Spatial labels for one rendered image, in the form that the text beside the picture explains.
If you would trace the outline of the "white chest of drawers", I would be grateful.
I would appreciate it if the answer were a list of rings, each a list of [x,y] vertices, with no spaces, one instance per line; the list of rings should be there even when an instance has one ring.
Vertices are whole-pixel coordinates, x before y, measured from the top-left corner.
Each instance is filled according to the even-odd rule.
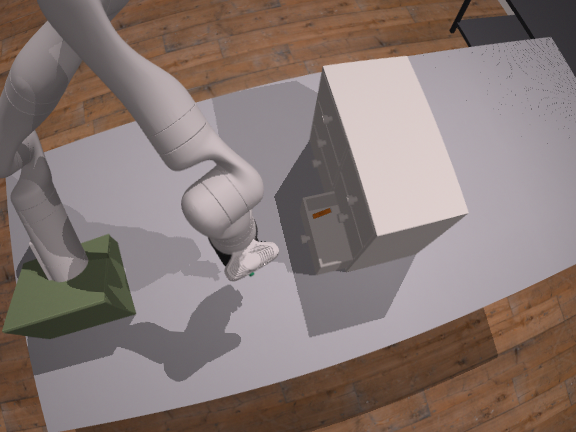
[[[375,235],[346,272],[415,255],[469,212],[407,56],[326,65]],[[320,103],[320,101],[319,101]]]

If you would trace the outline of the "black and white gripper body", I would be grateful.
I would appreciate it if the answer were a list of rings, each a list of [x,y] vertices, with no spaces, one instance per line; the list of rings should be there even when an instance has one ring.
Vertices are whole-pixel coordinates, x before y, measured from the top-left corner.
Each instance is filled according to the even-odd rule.
[[[224,272],[228,280],[240,280],[278,257],[277,245],[273,242],[259,242],[257,235],[257,224],[253,218],[252,232],[240,244],[225,246],[208,238],[223,265],[226,266]]]

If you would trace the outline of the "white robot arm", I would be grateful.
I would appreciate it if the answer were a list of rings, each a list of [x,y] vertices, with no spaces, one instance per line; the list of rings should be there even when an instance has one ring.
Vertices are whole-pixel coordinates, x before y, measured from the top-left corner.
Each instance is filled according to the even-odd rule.
[[[55,109],[82,60],[171,170],[216,163],[181,200],[185,218],[198,232],[225,246],[242,243],[253,229],[252,208],[264,195],[259,173],[216,134],[185,87],[116,32],[110,21],[128,2],[37,0],[48,21],[15,58],[0,96],[0,178],[21,169],[10,198],[48,280],[71,280],[88,264],[35,130]]]

